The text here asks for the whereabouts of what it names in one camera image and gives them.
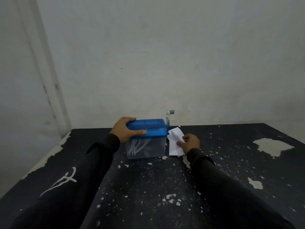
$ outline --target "white print on sleeve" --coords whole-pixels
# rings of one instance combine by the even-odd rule
[[[62,184],[66,183],[66,182],[68,182],[68,181],[70,181],[70,180],[73,181],[73,182],[77,182],[74,178],[72,178],[72,177],[74,176],[75,172],[76,172],[76,168],[75,168],[75,167],[72,167],[72,169],[73,169],[73,173],[72,173],[72,175],[71,175],[70,177],[67,177],[67,175],[68,175],[68,173],[69,173],[69,172],[67,172],[61,179],[59,179],[57,182],[55,182],[55,183],[52,185],[52,187],[51,187],[50,189],[46,190],[45,192],[47,192],[47,191],[49,191],[49,190],[51,190],[51,189],[54,189],[54,188],[56,188],[56,187],[59,187],[59,186],[61,186]],[[61,183],[59,183],[58,185],[54,186],[56,183],[58,183],[58,182],[60,182],[60,181],[62,181],[62,180],[64,180],[64,179],[66,179],[66,180],[63,181],[63,182],[61,182]]]

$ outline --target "person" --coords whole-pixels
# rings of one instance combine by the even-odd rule
[[[79,228],[120,144],[147,133],[126,127],[134,120],[122,117],[101,142],[88,149],[76,167],[43,192],[10,228]],[[191,163],[196,187],[224,227],[295,228],[241,183],[219,170],[212,159],[201,152],[195,135],[187,134],[183,139],[185,143],[177,144]]]

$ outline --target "person's left hand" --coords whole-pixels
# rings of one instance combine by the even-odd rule
[[[135,120],[136,120],[136,118],[134,118],[134,117],[122,117],[113,126],[112,130],[110,131],[110,133],[116,135],[120,139],[121,143],[125,143],[126,141],[128,141],[133,136],[146,135],[147,134],[146,130],[132,131],[132,130],[129,130],[126,127],[126,124],[129,121],[135,121]]]

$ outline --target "plastic box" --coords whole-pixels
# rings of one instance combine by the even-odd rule
[[[125,143],[128,159],[164,156],[167,129],[163,119],[135,120],[126,126],[130,130],[147,131],[146,135],[132,137]]]

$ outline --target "table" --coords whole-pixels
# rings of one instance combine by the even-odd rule
[[[180,129],[184,134],[197,135],[201,149],[223,172],[242,182],[297,228],[305,228],[303,143],[266,124],[196,125]],[[0,228],[9,227],[21,209],[28,207],[70,170],[89,146],[109,131],[109,128],[73,129],[59,153],[51,156],[44,167],[20,180],[0,200]],[[257,150],[258,145],[253,141],[261,138],[280,140],[294,148],[273,158]],[[169,156],[168,146],[165,155],[168,158],[127,160],[121,146],[81,228],[98,225],[107,228],[220,228],[204,196],[197,193],[182,157]],[[248,178],[260,181],[263,189],[254,189]]]

